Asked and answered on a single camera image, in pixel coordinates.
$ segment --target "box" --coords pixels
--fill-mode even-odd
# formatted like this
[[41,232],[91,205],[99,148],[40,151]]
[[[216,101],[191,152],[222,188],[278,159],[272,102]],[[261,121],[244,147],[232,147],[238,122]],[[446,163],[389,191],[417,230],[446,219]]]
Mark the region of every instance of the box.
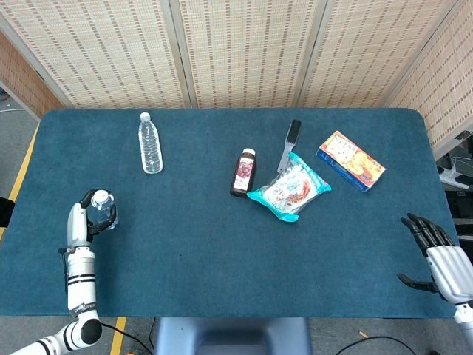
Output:
[[371,189],[386,170],[339,131],[320,146],[317,156],[362,192]]

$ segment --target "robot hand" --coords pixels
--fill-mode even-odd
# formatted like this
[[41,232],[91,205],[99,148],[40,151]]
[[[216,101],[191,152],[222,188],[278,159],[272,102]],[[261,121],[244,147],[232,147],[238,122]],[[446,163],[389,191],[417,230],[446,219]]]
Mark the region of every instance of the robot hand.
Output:
[[76,321],[56,335],[40,339],[12,355],[62,355],[88,348],[100,339],[102,325],[95,301],[95,255],[90,245],[94,235],[115,221],[116,209],[113,206],[110,218],[97,226],[88,221],[86,208],[95,191],[90,190],[72,206],[67,220],[67,248],[59,249],[64,261],[67,307]]
[[439,293],[453,303],[455,321],[473,350],[473,266],[463,249],[456,246],[448,234],[426,218],[407,214],[401,222],[409,228],[432,272],[432,282],[411,280],[398,274],[399,280],[415,290]]

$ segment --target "small bottle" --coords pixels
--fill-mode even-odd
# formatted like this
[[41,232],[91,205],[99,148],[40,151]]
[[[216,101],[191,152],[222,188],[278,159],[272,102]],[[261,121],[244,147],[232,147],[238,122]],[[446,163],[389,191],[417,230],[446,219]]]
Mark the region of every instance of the small bottle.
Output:
[[161,155],[160,138],[156,126],[152,123],[149,113],[142,112],[141,123],[138,130],[140,139],[141,163],[143,170],[148,174],[157,174],[163,170],[163,157]]
[[[90,200],[90,204],[93,208],[91,209],[90,213],[88,213],[89,220],[95,225],[108,220],[114,202],[115,199],[113,198],[112,194],[109,194],[105,190],[97,190]],[[115,228],[117,223],[118,214],[115,217],[115,221],[107,229]]]
[[243,153],[236,163],[234,179],[230,188],[231,195],[246,197],[246,193],[251,190],[256,172],[255,154],[255,151],[250,148],[243,149]]

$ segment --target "teal snack bag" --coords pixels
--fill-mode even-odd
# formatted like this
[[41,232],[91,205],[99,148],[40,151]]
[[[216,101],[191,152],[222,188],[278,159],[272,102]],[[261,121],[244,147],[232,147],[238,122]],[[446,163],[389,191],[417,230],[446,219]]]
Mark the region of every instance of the teal snack bag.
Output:
[[269,185],[246,195],[268,207],[280,220],[296,222],[297,213],[311,200],[332,188],[296,153],[289,153],[289,164]]

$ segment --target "plastic water bottle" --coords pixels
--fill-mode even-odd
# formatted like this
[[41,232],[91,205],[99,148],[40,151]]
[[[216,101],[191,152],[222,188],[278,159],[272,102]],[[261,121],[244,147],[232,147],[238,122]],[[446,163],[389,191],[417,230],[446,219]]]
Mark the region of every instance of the plastic water bottle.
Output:
[[163,170],[160,138],[157,134],[156,126],[151,122],[149,113],[141,113],[140,118],[141,123],[138,130],[138,137],[140,139],[143,170],[148,174],[157,174]]
[[[109,219],[112,206],[115,202],[112,194],[109,194],[105,190],[97,190],[90,204],[92,205],[91,211],[88,213],[89,220],[94,224],[99,224]],[[115,221],[107,229],[113,229],[118,223],[118,213],[115,217]]]

